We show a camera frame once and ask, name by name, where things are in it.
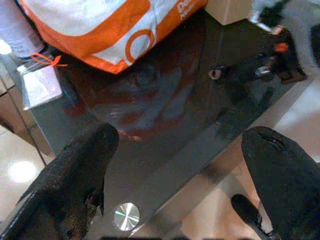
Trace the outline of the orange and white bag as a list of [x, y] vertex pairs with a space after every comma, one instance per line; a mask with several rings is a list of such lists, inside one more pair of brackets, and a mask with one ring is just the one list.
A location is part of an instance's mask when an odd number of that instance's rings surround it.
[[118, 74], [207, 1], [21, 0], [21, 5], [48, 44]]

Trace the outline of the key bunch with orange tag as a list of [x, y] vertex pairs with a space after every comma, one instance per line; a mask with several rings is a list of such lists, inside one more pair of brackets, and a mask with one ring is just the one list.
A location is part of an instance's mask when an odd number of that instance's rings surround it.
[[208, 77], [219, 84], [271, 82], [275, 77], [282, 84], [289, 84], [307, 79], [298, 63], [295, 47], [287, 42], [277, 43], [272, 52], [259, 53], [239, 64], [216, 65], [208, 72]]

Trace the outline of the clear box with white label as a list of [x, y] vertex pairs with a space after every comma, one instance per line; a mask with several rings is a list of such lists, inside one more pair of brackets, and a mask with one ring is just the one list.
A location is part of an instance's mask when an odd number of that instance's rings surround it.
[[23, 110], [47, 104], [63, 95], [55, 68], [38, 63], [17, 67], [21, 77]]

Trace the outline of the beige cardboard box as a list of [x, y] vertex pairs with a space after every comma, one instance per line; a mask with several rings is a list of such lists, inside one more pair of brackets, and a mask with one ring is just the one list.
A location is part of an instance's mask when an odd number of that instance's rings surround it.
[[244, 20], [252, 8], [252, 0], [208, 0], [204, 10], [226, 26]]

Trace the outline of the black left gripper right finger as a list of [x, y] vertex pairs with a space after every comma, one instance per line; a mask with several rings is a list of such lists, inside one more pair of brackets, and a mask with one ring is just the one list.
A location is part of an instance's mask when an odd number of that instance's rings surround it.
[[320, 165], [269, 127], [245, 130], [241, 149], [273, 230], [282, 240], [320, 240]]

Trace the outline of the black robot foot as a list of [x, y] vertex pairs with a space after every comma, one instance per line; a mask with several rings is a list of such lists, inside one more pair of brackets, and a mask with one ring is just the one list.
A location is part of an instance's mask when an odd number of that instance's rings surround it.
[[262, 215], [246, 196], [235, 194], [231, 198], [231, 205], [243, 222], [252, 228], [262, 240], [272, 240], [273, 232], [266, 233], [263, 230]]

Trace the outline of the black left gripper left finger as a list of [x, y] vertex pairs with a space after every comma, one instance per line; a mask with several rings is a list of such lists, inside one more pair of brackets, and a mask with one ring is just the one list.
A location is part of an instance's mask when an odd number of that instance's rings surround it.
[[0, 224], [0, 240], [83, 240], [103, 204], [107, 166], [119, 144], [109, 123], [82, 131], [21, 195]]

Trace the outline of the orange twist tie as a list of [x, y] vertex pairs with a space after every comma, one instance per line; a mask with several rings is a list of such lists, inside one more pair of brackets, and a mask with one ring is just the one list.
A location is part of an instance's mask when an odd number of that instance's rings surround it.
[[30, 58], [34, 60], [36, 63], [39, 63], [41, 65], [46, 65], [51, 67], [67, 67], [68, 66], [65, 63], [60, 63], [60, 60], [62, 58], [61, 55], [58, 55], [54, 58], [50, 58], [48, 56], [45, 56], [44, 54], [34, 52], [34, 53], [31, 53]]

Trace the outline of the white plastic bottle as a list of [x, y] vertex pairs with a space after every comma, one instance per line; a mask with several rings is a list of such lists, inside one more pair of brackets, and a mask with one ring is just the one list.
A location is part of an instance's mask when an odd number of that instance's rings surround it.
[[14, 0], [0, 0], [0, 39], [21, 59], [29, 59], [32, 53], [46, 49]]

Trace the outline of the silver round table fitting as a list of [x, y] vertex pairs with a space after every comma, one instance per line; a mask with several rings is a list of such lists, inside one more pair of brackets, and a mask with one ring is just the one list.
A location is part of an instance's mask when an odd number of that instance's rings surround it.
[[113, 222], [120, 231], [133, 230], [140, 222], [138, 207], [131, 202], [118, 205], [114, 211]]

